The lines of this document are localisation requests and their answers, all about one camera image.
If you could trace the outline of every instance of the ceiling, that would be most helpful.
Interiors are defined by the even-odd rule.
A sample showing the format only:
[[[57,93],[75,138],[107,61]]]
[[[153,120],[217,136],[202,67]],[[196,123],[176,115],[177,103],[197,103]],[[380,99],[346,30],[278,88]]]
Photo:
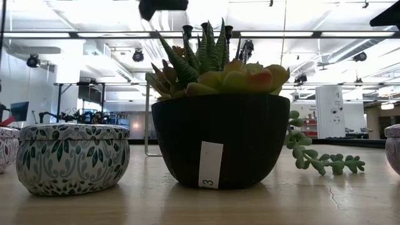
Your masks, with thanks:
[[[6,30],[26,31],[181,31],[190,24],[199,30],[201,23],[210,20],[218,30],[221,18],[232,25],[235,31],[397,31],[395,27],[371,27],[369,21],[393,5],[396,1],[365,0],[190,0],[189,8],[183,11],[157,12],[150,22],[140,19],[136,0],[72,0],[40,1],[13,0],[7,2]],[[180,39],[170,39],[173,45],[182,45]],[[378,44],[369,44],[362,49],[367,54],[364,62],[347,59],[330,63],[330,56],[338,51],[348,51],[367,39],[254,39],[254,52],[250,63],[259,61],[263,65],[282,64],[292,71],[290,82],[299,74],[306,74],[308,82],[341,83],[354,82],[356,77],[366,82],[399,82],[400,39],[381,39]],[[13,48],[53,46],[64,50],[74,40],[13,40]],[[103,53],[103,46],[110,47],[110,57],[115,61],[90,54],[96,48]],[[238,45],[231,40],[231,58]],[[151,71],[150,63],[160,65],[165,53],[156,39],[88,39],[85,43],[87,56],[82,61],[81,76],[103,79],[107,82],[123,82],[116,70],[121,68],[134,81],[144,81],[142,72]],[[141,48],[143,62],[133,62],[135,49]],[[45,60],[60,63],[57,54],[43,54]],[[357,93],[378,93],[376,88],[358,88]],[[284,90],[283,95],[314,93],[314,87]]]

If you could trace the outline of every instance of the wooden table surface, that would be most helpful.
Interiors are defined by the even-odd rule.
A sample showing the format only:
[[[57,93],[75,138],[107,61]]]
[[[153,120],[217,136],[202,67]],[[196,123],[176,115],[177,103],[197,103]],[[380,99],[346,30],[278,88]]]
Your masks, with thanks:
[[[366,171],[320,176],[313,168],[298,170],[284,148],[257,186],[188,189],[169,174],[161,157],[145,157],[143,146],[131,146],[131,162],[119,184],[83,196],[33,196],[19,183],[14,166],[7,169],[0,175],[0,224],[400,224],[400,176],[384,150],[313,147],[360,155]]]

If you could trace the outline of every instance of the camera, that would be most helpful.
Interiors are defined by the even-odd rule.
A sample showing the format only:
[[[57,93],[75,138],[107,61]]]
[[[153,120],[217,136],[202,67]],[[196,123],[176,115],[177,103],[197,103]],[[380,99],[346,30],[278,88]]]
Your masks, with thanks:
[[[40,59],[38,54],[31,54],[29,59],[26,61],[26,65],[30,68],[40,67]]]
[[[133,54],[132,57],[134,62],[141,62],[144,59],[143,53],[142,53],[142,49],[135,49],[135,53]]]

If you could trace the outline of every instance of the red object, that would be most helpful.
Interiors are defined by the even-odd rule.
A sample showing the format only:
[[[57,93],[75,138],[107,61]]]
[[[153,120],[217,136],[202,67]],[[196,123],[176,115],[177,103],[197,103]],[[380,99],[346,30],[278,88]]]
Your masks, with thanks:
[[[15,121],[14,116],[9,117],[8,119],[6,119],[5,121],[0,123],[0,126],[8,126],[10,125],[12,122]]]

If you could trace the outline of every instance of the duct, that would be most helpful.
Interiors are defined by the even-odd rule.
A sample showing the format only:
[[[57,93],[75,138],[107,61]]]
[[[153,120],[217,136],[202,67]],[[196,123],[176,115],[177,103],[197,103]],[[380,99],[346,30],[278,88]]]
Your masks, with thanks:
[[[388,27],[384,31],[398,31],[398,29],[395,26]],[[342,49],[332,53],[327,61],[328,63],[339,63],[345,59],[348,59],[352,56],[355,56],[366,49],[375,46],[381,42],[386,40],[385,38],[381,39],[367,39],[367,40],[355,40],[352,43],[348,44],[347,46],[344,46]]]

